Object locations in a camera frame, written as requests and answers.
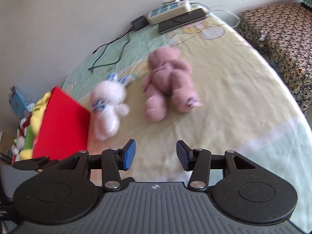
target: patterned cushion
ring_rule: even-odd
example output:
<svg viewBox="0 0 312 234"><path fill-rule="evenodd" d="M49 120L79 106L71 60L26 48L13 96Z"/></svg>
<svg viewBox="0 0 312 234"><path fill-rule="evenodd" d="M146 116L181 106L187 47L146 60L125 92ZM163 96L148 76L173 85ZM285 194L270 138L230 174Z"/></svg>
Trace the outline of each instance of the patterned cushion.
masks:
<svg viewBox="0 0 312 234"><path fill-rule="evenodd" d="M312 104L312 13L299 3L239 14L238 32L261 54L270 54L303 113ZM261 31L267 32L260 41Z"/></svg>

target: cartoon print on bed sheet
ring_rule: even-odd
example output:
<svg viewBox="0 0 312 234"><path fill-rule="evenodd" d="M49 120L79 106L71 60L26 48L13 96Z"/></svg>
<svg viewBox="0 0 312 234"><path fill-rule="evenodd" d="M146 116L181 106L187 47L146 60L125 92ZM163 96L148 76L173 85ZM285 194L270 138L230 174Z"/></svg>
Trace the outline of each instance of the cartoon print on bed sheet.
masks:
<svg viewBox="0 0 312 234"><path fill-rule="evenodd" d="M204 19L175 29L169 32L167 37L170 39L169 43L172 46L182 44L196 35L199 35L203 40L214 40L224 35L225 28L220 27L222 25L209 24Z"/></svg>

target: power strip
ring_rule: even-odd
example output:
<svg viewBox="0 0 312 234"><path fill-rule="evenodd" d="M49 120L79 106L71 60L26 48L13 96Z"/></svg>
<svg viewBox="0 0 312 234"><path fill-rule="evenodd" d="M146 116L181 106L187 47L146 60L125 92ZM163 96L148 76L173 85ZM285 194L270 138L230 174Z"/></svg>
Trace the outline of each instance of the power strip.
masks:
<svg viewBox="0 0 312 234"><path fill-rule="evenodd" d="M189 1L180 0L174 3L165 4L161 6L160 8L152 10L147 16L147 21L151 25L155 25L167 19L189 12L190 10L191 10L191 5Z"/></svg>

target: blue bow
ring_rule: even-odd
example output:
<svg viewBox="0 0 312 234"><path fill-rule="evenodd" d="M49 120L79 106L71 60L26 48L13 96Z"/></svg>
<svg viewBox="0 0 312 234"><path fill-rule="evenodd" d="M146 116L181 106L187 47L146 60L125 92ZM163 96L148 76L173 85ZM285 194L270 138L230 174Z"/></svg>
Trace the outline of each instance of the blue bow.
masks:
<svg viewBox="0 0 312 234"><path fill-rule="evenodd" d="M93 113L97 113L99 111L102 111L106 108L105 101L99 100L97 103L92 104L92 110Z"/></svg>

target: green bed sheet section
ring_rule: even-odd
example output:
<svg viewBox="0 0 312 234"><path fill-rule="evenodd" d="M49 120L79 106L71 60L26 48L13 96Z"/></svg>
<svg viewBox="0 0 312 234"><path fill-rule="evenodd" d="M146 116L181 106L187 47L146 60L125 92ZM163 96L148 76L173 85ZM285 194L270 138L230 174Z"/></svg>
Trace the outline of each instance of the green bed sheet section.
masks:
<svg viewBox="0 0 312 234"><path fill-rule="evenodd" d="M89 93L96 84L105 80L109 73L122 71L126 67L146 58L150 52L168 42L167 35L160 35L157 26L147 26L137 32L133 31L130 33L130 39L131 41L126 45L122 58L117 64L96 68L93 73L88 70L103 52L105 47L102 47L67 77L62 89L72 98L79 100ZM127 37L125 36L110 44L96 65L117 61L126 42Z"/></svg>

